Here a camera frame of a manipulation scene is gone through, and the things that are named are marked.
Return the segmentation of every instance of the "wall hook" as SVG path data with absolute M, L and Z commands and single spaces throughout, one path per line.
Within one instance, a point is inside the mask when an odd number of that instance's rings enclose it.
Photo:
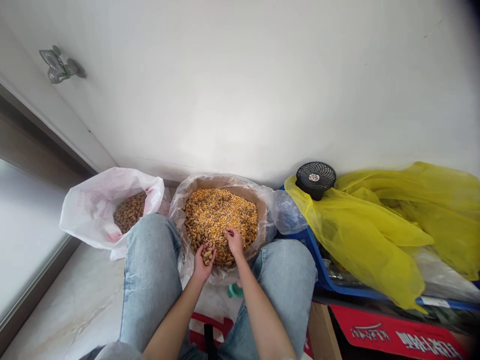
M 73 75 L 85 79 L 87 73 L 84 68 L 72 58 L 66 60 L 66 64 L 60 58 L 62 52 L 58 46 L 53 45 L 52 50 L 39 50 L 41 58 L 50 66 L 48 69 L 48 78 L 52 84 L 60 84 L 63 80 L 71 78 Z

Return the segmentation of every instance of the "red cardboard box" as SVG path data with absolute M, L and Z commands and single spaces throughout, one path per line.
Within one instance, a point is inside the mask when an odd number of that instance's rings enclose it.
M 341 351 L 337 338 L 339 331 L 337 329 L 336 333 L 334 326 L 336 323 L 351 346 L 370 349 L 374 353 L 383 352 L 385 359 L 469 359 L 469 353 L 464 347 L 469 343 L 468 338 L 453 334 L 443 327 L 345 306 L 312 302 L 308 332 L 314 360 L 356 358 Z M 467 339 L 463 341 L 464 345 L 460 344 L 459 338 Z

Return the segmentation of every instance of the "person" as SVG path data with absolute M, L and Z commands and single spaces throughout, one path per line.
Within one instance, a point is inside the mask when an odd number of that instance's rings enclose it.
M 259 251 L 250 268 L 238 231 L 227 228 L 225 236 L 244 302 L 217 357 L 300 359 L 317 274 L 310 252 L 297 240 L 274 240 Z M 215 249 L 207 266 L 202 261 L 201 251 L 209 246 L 197 250 L 193 274 L 182 291 L 177 267 L 181 241 L 175 225 L 158 213 L 142 217 L 127 241 L 120 338 L 99 349 L 96 359 L 207 359 L 190 344 L 188 329 L 215 264 Z

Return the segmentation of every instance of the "wrist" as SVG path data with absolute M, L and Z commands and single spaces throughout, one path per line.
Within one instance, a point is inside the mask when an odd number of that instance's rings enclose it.
M 193 275 L 191 276 L 189 282 L 192 282 L 194 285 L 203 288 L 205 283 L 207 282 L 207 280 L 208 280 L 208 278 L 204 278 L 203 276 L 198 275 L 194 272 Z
M 240 252 L 240 253 L 232 254 L 232 255 L 233 255 L 233 258 L 235 259 L 235 262 L 236 262 L 237 264 L 239 263 L 239 261 L 245 260 L 245 256 L 244 256 L 243 251 Z

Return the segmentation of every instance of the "hand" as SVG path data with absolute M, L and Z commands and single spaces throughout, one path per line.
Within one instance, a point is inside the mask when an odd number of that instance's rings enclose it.
M 224 233 L 228 240 L 228 247 L 235 260 L 237 260 L 237 257 L 242 257 L 244 255 L 244 240 L 237 229 L 227 227 Z
M 202 251 L 206 248 L 213 249 L 213 256 L 210 260 L 210 263 L 205 266 L 204 260 L 202 259 Z M 193 275 L 199 281 L 202 281 L 204 284 L 209 279 L 210 274 L 212 273 L 212 268 L 214 267 L 215 255 L 217 255 L 217 250 L 215 249 L 215 245 L 210 244 L 209 242 L 204 243 L 202 246 L 198 248 L 195 254 L 195 262 L 193 265 Z

